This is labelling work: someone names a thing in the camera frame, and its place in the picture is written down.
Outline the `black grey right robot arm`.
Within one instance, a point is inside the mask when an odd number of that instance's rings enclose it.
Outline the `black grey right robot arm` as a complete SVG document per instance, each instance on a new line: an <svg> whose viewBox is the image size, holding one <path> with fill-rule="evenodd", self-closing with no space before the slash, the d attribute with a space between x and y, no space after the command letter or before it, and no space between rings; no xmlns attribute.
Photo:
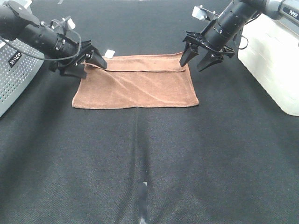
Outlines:
<svg viewBox="0 0 299 224"><path fill-rule="evenodd" d="M292 23L299 23L299 2L297 0L233 0L220 15L202 6L195 6L192 16L208 25L201 32L187 32L184 38L185 49L179 61L185 66L199 54L198 48L207 50L207 54L198 63L198 71L223 62L224 56L232 58L235 51L227 46L238 31L258 15L264 14L271 19L284 17Z"/></svg>

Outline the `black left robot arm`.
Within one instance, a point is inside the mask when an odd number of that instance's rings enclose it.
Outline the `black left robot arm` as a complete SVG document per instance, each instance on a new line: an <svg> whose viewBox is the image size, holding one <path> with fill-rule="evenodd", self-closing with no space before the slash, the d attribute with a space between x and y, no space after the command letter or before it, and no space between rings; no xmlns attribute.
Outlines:
<svg viewBox="0 0 299 224"><path fill-rule="evenodd" d="M0 6L1 40L18 39L40 51L46 56L45 60L50 61L51 71L58 70L61 76L86 78L83 63L106 69L107 62L91 41L76 42L67 37L68 32L75 32L74 29L75 23L69 16L46 25L14 0Z"/></svg>

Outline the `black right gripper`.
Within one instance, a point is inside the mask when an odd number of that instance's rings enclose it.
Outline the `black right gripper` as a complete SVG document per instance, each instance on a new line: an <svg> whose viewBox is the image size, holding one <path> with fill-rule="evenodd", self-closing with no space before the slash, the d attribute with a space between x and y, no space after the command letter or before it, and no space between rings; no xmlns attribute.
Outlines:
<svg viewBox="0 0 299 224"><path fill-rule="evenodd" d="M181 67L184 67L190 60L199 54L198 47L202 47L210 52L198 63L198 71L203 71L212 65L223 62L223 56L232 58L235 55L235 51L231 47L225 45L220 47L220 49L217 49L198 32L187 31L183 42L185 42L185 49L179 61Z"/></svg>

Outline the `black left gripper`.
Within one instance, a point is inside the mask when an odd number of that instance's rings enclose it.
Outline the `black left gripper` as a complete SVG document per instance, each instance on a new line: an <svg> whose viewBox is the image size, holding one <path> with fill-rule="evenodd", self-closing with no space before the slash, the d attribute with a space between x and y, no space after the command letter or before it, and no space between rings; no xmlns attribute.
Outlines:
<svg viewBox="0 0 299 224"><path fill-rule="evenodd" d="M100 55L98 49L93 46L92 41L74 42L66 39L56 53L60 56L53 56L54 61L50 62L49 70L60 72L60 76L72 76L80 79L86 78L84 63L95 65L102 69L107 68L107 62Z"/></svg>

